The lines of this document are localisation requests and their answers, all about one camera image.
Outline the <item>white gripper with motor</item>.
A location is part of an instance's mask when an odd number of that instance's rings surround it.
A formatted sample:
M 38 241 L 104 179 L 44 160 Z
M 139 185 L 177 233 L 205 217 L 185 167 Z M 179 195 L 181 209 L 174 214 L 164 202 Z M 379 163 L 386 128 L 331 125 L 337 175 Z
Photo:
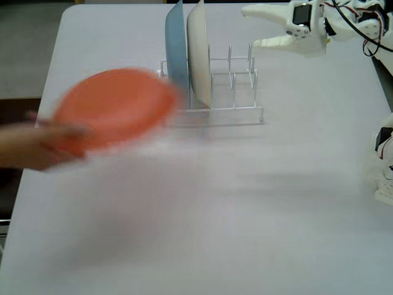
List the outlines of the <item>white gripper with motor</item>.
M 305 57 L 326 53 L 328 35 L 323 1 L 291 1 L 287 5 L 256 4 L 241 9 L 244 17 L 265 18 L 285 28 L 285 36 L 258 39 L 253 48 L 295 51 Z

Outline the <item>person bare hand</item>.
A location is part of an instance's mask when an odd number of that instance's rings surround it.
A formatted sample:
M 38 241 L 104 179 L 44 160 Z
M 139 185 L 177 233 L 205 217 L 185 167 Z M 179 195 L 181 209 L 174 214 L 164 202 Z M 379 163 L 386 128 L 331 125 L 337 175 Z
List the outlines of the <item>person bare hand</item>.
M 80 143 L 89 139 L 92 131 L 80 125 L 56 124 L 51 120 L 37 120 L 35 147 L 27 168 L 37 171 L 46 170 L 64 163 L 79 161 L 85 153 L 72 150 L 71 143 Z

